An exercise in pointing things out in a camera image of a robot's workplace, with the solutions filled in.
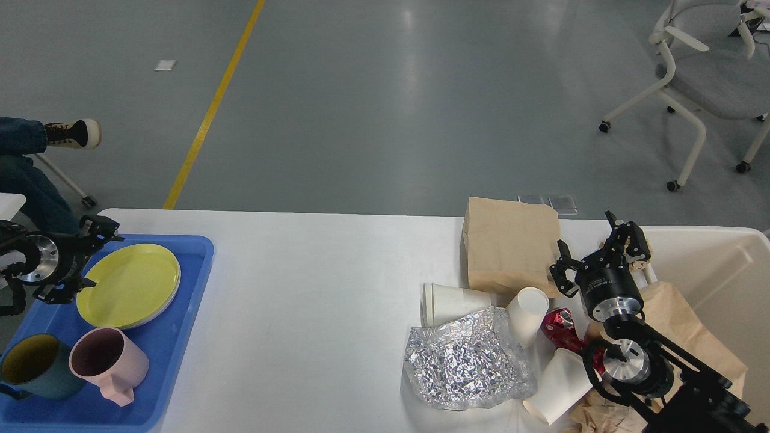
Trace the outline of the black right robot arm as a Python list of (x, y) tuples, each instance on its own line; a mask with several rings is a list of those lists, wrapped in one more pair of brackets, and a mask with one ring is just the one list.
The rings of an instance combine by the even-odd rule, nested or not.
[(556, 288), (578, 295), (587, 315), (603, 325), (581, 353), (595, 391), (633, 408), (646, 432), (767, 432), (747, 420), (749, 406), (730, 391), (732, 382), (645, 321), (644, 301), (632, 264), (651, 260), (644, 231), (605, 212), (611, 232), (605, 243), (575, 259), (562, 239), (550, 266)]

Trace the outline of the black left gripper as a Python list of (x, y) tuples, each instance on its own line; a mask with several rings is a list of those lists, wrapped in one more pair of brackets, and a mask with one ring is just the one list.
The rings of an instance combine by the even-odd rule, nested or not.
[(40, 286), (33, 298), (44, 304), (60, 305), (74, 301), (85, 288), (96, 282), (82, 277), (85, 253), (96, 253), (112, 242), (123, 242), (119, 223), (104, 215), (84, 215), (77, 236), (60, 233), (31, 233), (25, 241), (38, 252), (38, 265), (19, 277), (27, 286)]

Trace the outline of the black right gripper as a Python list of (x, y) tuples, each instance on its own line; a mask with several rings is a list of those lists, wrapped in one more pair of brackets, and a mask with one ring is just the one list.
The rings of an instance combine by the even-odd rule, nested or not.
[[(587, 257), (588, 264), (572, 257), (567, 243), (559, 239), (556, 246), (560, 256), (549, 268), (560, 294), (574, 298), (580, 289), (588, 317), (597, 322), (618, 315), (636, 316), (644, 307), (632, 269), (624, 258), (627, 241), (632, 241), (634, 250), (641, 249), (644, 231), (633, 221), (618, 219), (611, 211), (606, 211), (605, 217), (611, 232), (600, 248)], [(576, 273), (575, 282), (567, 277), (569, 269)]]

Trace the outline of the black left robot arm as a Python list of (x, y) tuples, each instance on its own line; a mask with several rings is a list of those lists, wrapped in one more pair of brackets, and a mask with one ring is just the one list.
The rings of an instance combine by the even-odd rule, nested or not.
[(123, 242), (119, 223), (102, 215), (85, 215), (77, 234), (30, 231), (21, 224), (2, 220), (2, 280), (11, 290), (9, 305), (1, 307), (3, 317), (25, 311), (27, 288), (31, 297), (44, 304), (74, 301), (95, 282), (82, 272), (88, 261), (112, 242)]

